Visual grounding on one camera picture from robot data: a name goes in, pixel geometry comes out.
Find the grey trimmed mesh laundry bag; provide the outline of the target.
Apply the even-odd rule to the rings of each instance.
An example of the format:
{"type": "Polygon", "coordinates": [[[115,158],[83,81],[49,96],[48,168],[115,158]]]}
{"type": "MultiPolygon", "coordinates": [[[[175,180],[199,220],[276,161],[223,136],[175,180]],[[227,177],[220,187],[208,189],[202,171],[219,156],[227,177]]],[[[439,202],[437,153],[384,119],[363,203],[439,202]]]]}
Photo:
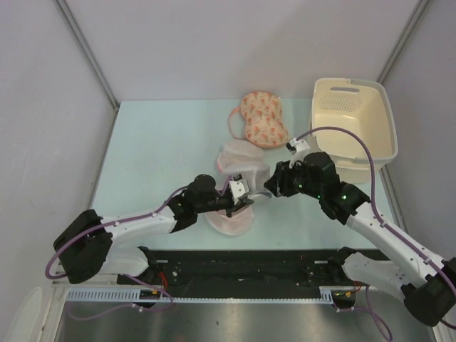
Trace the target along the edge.
{"type": "Polygon", "coordinates": [[[248,198],[255,202],[272,197],[272,193],[264,187],[264,183],[271,176],[270,166],[264,162],[238,162],[224,168],[222,174],[234,177],[241,176],[249,188],[248,198]]]}

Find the cream plastic basket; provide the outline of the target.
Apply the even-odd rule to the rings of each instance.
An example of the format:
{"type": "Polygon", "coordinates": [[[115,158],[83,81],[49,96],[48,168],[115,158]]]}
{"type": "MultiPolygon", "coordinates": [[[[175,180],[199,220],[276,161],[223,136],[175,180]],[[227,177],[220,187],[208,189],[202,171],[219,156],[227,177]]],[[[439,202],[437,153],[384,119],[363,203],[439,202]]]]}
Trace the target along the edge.
{"type": "MultiPolygon", "coordinates": [[[[374,170],[398,154],[395,122],[385,88],[374,81],[320,78],[315,82],[309,127],[343,128],[357,135],[369,149],[374,170]]],[[[336,130],[311,133],[307,141],[313,152],[326,152],[339,177],[348,183],[371,180],[367,154],[357,140],[336,130]]]]}

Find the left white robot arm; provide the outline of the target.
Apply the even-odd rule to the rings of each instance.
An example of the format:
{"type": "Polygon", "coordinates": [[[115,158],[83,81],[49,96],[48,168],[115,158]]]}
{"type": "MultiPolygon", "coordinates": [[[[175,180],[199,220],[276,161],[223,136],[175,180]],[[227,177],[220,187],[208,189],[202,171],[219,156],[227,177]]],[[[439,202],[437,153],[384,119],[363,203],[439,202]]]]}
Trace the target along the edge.
{"type": "Polygon", "coordinates": [[[81,284],[98,274],[133,276],[141,284],[156,280],[157,267],[147,259],[146,237],[173,234],[189,228],[199,215],[223,211],[232,217],[253,204],[251,188],[241,176],[229,176],[221,190],[206,174],[176,189],[158,208],[133,216],[102,217],[94,209],[80,213],[53,243],[60,275],[46,267],[48,279],[66,278],[81,284]]]}

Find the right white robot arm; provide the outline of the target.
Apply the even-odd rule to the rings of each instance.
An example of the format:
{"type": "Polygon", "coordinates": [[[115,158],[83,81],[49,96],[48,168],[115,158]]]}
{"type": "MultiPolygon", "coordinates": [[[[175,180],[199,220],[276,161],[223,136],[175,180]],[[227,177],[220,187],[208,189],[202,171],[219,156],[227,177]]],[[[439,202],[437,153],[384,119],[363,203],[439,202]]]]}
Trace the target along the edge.
{"type": "Polygon", "coordinates": [[[446,260],[417,243],[376,209],[373,199],[340,180],[325,152],[302,161],[278,162],[264,184],[275,197],[307,195],[318,200],[323,213],[374,244],[391,265],[381,264],[347,247],[328,268],[337,286],[356,280],[402,301],[419,322],[434,327],[455,306],[455,260],[446,260]]]}

